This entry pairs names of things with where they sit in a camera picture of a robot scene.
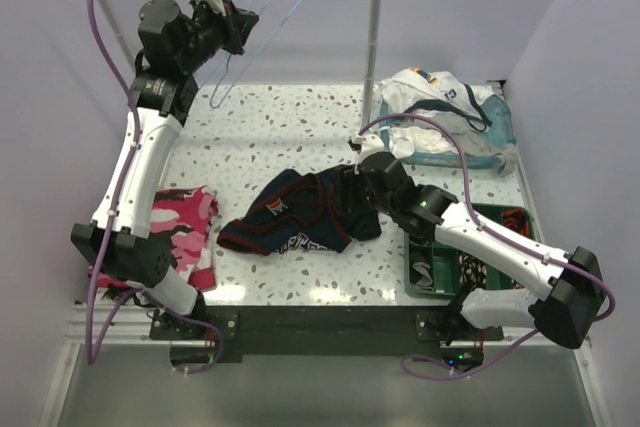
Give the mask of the navy tank top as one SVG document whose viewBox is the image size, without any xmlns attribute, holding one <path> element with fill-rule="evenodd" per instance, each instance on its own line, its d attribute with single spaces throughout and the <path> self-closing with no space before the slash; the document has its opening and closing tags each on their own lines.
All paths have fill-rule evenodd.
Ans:
<svg viewBox="0 0 640 427">
<path fill-rule="evenodd" d="M 237 253 L 268 256 L 290 250 L 343 252 L 354 241 L 381 236 L 377 212 L 341 214 L 334 197 L 339 169 L 300 174 L 285 169 L 245 214 L 228 222 L 216 243 Z"/>
</svg>

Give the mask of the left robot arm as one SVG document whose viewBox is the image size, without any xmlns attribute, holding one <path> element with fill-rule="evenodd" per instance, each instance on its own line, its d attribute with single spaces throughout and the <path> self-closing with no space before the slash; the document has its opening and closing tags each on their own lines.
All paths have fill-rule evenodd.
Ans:
<svg viewBox="0 0 640 427">
<path fill-rule="evenodd" d="M 71 242 L 94 275 L 145 291 L 174 311 L 171 325 L 185 339 L 200 337 L 207 315 L 199 293 L 172 265 L 169 248 L 150 236 L 153 201 L 174 143 L 198 92 L 196 72 L 218 51 L 244 52 L 256 12 L 222 0 L 221 11 L 191 1 L 186 15 L 174 0 L 151 0 L 139 11 L 141 49 L 126 85 L 130 110 L 124 143 L 109 186 L 91 220 L 77 223 Z"/>
</svg>

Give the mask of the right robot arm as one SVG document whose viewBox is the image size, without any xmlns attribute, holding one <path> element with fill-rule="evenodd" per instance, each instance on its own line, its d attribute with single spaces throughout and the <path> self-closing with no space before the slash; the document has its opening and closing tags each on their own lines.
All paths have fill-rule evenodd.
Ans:
<svg viewBox="0 0 640 427">
<path fill-rule="evenodd" d="M 389 152 L 377 152 L 356 167 L 359 199 L 391 218 L 415 241 L 458 249 L 504 273 L 519 289 L 467 290 L 445 316 L 448 333 L 469 339 L 479 329 L 531 327 L 555 344 L 579 348 L 607 294 L 597 256 L 573 252 L 522 236 L 478 214 L 466 201 L 433 185 L 417 184 Z"/>
</svg>

